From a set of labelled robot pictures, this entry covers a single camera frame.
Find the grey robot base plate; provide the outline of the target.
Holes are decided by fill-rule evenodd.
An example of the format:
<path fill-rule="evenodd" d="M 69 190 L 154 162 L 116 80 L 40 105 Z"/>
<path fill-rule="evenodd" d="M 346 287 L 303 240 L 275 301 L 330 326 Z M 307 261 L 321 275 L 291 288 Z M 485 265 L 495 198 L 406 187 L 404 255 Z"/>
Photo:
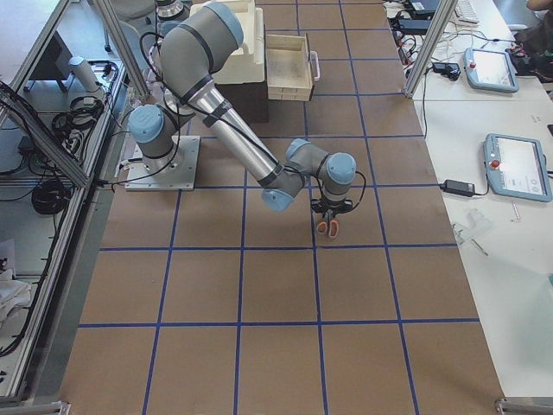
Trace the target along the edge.
<path fill-rule="evenodd" d="M 136 144 L 133 157 L 139 161 L 130 165 L 124 188 L 128 191 L 173 191 L 194 189 L 199 136 L 172 136 L 177 149 L 166 157 L 153 160 L 144 158 Z"/>

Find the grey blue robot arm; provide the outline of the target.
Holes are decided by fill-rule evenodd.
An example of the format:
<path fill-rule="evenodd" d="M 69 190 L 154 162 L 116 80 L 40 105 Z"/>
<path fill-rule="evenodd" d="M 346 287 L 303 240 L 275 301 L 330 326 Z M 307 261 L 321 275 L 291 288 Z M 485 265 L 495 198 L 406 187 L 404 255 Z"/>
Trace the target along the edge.
<path fill-rule="evenodd" d="M 205 3 L 162 39 L 160 61 L 165 93 L 174 106 L 143 105 L 129 117 L 128 128 L 149 170 L 166 165 L 177 145 L 173 136 L 196 115 L 263 187 L 262 199 L 282 212 L 309 177 L 319 180 L 321 196 L 311 202 L 317 214 L 354 210 L 347 194 L 356 174 L 348 153 L 329 153 L 303 139 L 292 142 L 280 163 L 218 91 L 213 75 L 242 46 L 244 34 L 233 11 L 219 2 Z"/>

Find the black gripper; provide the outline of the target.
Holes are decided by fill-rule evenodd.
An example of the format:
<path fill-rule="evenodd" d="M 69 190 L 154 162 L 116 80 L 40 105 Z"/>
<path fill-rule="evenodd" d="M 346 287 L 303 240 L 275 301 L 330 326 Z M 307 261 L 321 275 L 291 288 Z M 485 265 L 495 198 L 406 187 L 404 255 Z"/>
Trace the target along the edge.
<path fill-rule="evenodd" d="M 311 209 L 316 214 L 347 214 L 353 211 L 353 202 L 348 199 L 341 201 L 331 201 L 321 197 L 311 200 Z"/>

